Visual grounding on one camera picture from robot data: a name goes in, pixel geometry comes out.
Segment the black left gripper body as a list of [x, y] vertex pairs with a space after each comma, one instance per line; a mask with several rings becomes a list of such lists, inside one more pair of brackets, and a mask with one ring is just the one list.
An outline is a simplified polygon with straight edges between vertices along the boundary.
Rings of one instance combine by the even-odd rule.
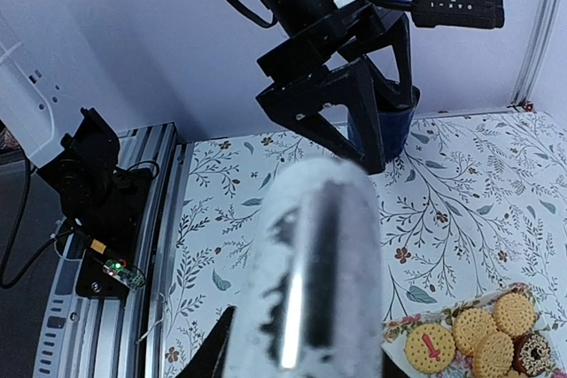
[[[371, 52], [390, 47], [399, 79], [390, 81], [369, 58]], [[346, 62], [366, 62], [385, 106], [408, 106], [408, 17], [405, 12], [370, 2], [334, 11], [282, 42], [258, 59], [273, 82], [289, 84], [324, 66], [334, 54]]]

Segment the floral cookie tray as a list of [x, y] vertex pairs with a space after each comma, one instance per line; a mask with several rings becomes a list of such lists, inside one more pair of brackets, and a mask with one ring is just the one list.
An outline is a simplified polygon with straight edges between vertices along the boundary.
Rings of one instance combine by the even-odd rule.
[[385, 356], [407, 377], [528, 377], [513, 367], [515, 342], [530, 333], [550, 345], [548, 369], [535, 377], [564, 377], [566, 364], [532, 289], [514, 283], [437, 312], [384, 325]]

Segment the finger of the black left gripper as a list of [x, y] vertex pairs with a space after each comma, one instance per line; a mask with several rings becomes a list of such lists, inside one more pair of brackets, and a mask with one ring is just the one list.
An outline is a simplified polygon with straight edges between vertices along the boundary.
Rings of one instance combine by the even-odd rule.
[[375, 91], [369, 67], [322, 66], [294, 81], [275, 82], [258, 96], [277, 125], [352, 160], [368, 174], [384, 171]]
[[407, 15], [388, 14], [384, 21], [377, 16], [364, 19], [338, 54], [347, 61], [362, 58], [368, 63], [380, 107], [414, 104]]

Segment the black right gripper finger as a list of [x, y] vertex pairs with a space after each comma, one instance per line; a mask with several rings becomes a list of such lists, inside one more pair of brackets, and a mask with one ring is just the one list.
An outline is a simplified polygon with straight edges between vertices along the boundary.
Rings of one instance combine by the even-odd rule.
[[235, 307], [227, 307], [177, 378], [222, 378]]

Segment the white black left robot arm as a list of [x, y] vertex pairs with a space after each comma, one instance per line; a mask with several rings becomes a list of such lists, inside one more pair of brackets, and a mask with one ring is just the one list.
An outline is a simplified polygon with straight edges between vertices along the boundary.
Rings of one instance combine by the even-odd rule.
[[[271, 85], [258, 96], [275, 123], [319, 143], [336, 160], [293, 166], [292, 188], [317, 189], [341, 174], [384, 170], [380, 112], [413, 96], [408, 13], [401, 0], [261, 0], [264, 20], [225, 0], [257, 26], [283, 27], [287, 40], [259, 59]], [[58, 192], [68, 233], [85, 243], [76, 290], [123, 298], [146, 279], [134, 261], [142, 211], [156, 170], [118, 165], [120, 143], [94, 109], [58, 95], [9, 26], [1, 27], [1, 120], [25, 152], [27, 170]]]

